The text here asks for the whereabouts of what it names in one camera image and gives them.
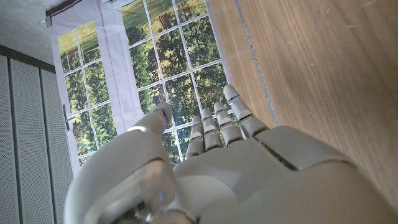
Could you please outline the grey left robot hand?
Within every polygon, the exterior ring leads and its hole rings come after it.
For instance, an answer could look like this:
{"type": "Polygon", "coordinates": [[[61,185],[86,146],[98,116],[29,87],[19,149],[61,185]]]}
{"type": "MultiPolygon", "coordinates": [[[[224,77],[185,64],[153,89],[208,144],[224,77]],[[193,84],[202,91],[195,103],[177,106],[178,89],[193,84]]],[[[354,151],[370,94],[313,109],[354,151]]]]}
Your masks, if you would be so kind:
{"type": "Polygon", "coordinates": [[[157,105],[93,154],[73,179],[66,223],[396,223],[356,164],[289,126],[268,128],[234,86],[192,120],[186,158],[172,165],[157,105]]]}

